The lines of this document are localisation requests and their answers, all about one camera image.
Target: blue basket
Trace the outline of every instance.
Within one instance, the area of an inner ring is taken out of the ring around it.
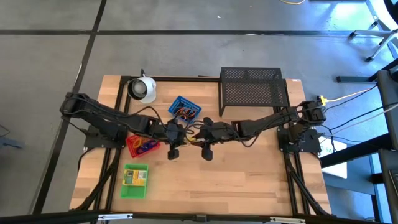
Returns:
[[[191,118],[187,118],[188,120],[183,119],[181,116],[178,117],[180,120],[182,120],[182,121],[184,121],[184,122],[186,122],[186,123],[188,123],[188,124],[192,124],[193,121],[198,117],[198,115],[199,115],[199,113],[200,113],[200,111],[201,111],[201,107],[200,107],[200,106],[198,106],[198,105],[192,103],[191,101],[185,99],[185,98],[182,97],[182,96],[178,96],[177,99],[175,99],[175,101],[173,102],[173,104],[170,106],[169,112],[170,112],[173,116],[175,116],[176,112],[177,112],[180,108],[189,108],[189,109],[192,109],[192,110],[196,110],[195,115],[194,115],[193,117],[191,117]]]

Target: green box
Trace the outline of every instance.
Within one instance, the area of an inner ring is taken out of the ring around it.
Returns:
[[[148,165],[147,164],[126,164],[124,170],[144,170],[147,172],[147,179],[145,186],[126,186],[122,184],[120,197],[121,198],[145,198],[148,183]]]

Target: yellow cable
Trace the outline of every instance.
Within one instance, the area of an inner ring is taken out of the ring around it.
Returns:
[[[357,95],[358,93],[363,93],[363,92],[368,91],[368,90],[369,90],[369,89],[357,91],[356,93],[352,93],[352,94],[350,94],[350,95],[342,96],[342,97],[337,98],[337,99],[334,99],[334,100],[325,99],[325,102],[336,102],[336,101],[342,100],[342,99],[344,99],[344,98],[347,98],[347,97],[350,97],[350,96],[353,96],[353,95]]]
[[[280,0],[280,1],[283,2],[283,3],[286,3],[286,4],[293,4],[293,5],[299,5],[299,4],[302,4],[303,2],[305,2],[305,0],[302,0],[300,2],[288,2],[288,1],[285,1],[285,0]]]

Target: wooden table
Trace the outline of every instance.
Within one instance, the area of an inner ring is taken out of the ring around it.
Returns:
[[[98,101],[114,107],[121,76],[105,75]],[[291,105],[305,99],[300,80],[286,80]],[[122,97],[121,110],[127,91]],[[173,101],[182,95],[202,107],[198,119],[205,116],[214,121],[230,122],[237,119],[258,119],[272,114],[272,108],[237,108],[218,116],[218,85],[203,82],[157,82],[157,98],[150,105],[163,122],[172,118],[167,111]],[[144,105],[132,100],[129,112]],[[142,114],[155,116],[151,110]],[[201,149],[195,146],[180,148],[180,157],[169,161],[169,146],[141,158],[132,159],[127,148],[122,150],[111,210],[149,213],[194,213],[229,215],[291,215],[289,190],[283,155],[279,151],[275,128],[263,131],[253,147],[245,148],[240,142],[212,146],[214,159],[201,158]],[[309,191],[326,211],[330,212],[326,187],[318,159],[301,153],[305,183]],[[97,184],[104,149],[94,149],[81,162],[70,208],[79,206]],[[148,164],[149,180],[145,199],[121,199],[120,189],[125,164]],[[295,187],[298,211],[303,212],[300,191]],[[101,208],[104,208],[108,186],[103,190]]]

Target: concrete floor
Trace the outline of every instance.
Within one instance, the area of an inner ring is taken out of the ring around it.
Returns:
[[[3,0],[0,29],[91,29],[99,4],[99,0],[41,0],[40,4]],[[278,0],[115,0],[108,1],[99,28],[355,30],[366,29],[372,21],[363,2],[306,1],[290,6]],[[87,40],[87,36],[0,36],[0,124],[11,130],[8,137],[25,144],[23,149],[0,150],[0,216],[29,211],[60,122],[59,106],[75,81]],[[96,98],[103,75],[137,75],[141,68],[148,75],[218,76],[220,67],[280,67],[284,78],[302,79],[307,99],[336,98],[370,87],[337,84],[336,76],[369,76],[392,61],[391,53],[383,49],[375,61],[364,62],[379,42],[364,37],[349,41],[297,36],[98,36],[81,92]],[[337,126],[379,105],[379,93],[373,90],[331,109],[326,125]],[[386,131],[380,116],[340,136],[364,141]],[[69,128],[44,212],[68,210],[83,141],[81,133]],[[352,216],[349,208],[331,207],[342,217],[372,216],[367,210]]]

